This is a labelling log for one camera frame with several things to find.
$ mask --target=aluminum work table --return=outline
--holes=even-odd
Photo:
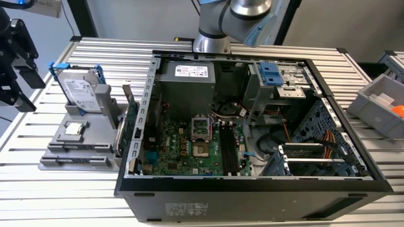
[[[189,42],[140,42],[82,38],[70,42],[57,62],[100,63],[112,96],[125,102],[120,85],[130,80],[140,100],[152,50],[190,51]],[[345,109],[369,78],[350,56],[332,48],[232,44],[233,54],[309,58]],[[50,75],[46,88],[30,99],[34,113],[20,113],[0,139],[0,226],[146,226],[138,223],[122,199],[113,198],[117,173],[40,171],[36,167],[64,117],[65,97]],[[386,196],[334,221],[160,223],[157,226],[404,226],[404,140],[385,139],[349,116],[361,141],[388,178],[394,195]]]

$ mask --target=ram slot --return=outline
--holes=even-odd
[[[232,126],[221,125],[218,128],[220,133],[220,149],[224,175],[230,173],[237,174],[237,154],[236,154],[236,140],[232,131]]]

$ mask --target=power supply label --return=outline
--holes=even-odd
[[[205,216],[208,212],[209,203],[165,203],[165,212],[168,216]]]
[[[86,112],[100,111],[89,82],[81,79],[65,79],[64,84],[77,107]]]
[[[177,65],[176,66],[176,77],[208,77],[208,67],[206,66],[190,66],[190,65]]]

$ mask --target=open computer tower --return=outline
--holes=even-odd
[[[330,220],[389,193],[310,60],[153,51],[116,185],[140,222]]]

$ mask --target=gray wall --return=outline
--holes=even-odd
[[[404,51],[404,0],[302,0],[284,45],[344,47],[356,61]]]
[[[173,41],[198,34],[190,0],[88,0],[88,6],[98,37]]]
[[[66,0],[62,2],[74,33],[76,35],[80,35]],[[5,9],[5,11],[10,19],[18,18],[25,22],[30,38],[36,45],[36,50],[38,52],[38,59],[36,60],[38,75],[44,78],[48,73],[48,63],[58,58],[72,37],[70,27],[64,14],[61,12],[60,18],[53,18],[17,9]],[[29,97],[33,90],[29,88],[21,77],[18,77],[18,84],[25,95]],[[16,115],[17,111],[13,107],[0,107],[1,117],[12,120]],[[8,125],[9,122],[0,119],[0,136],[6,130]]]

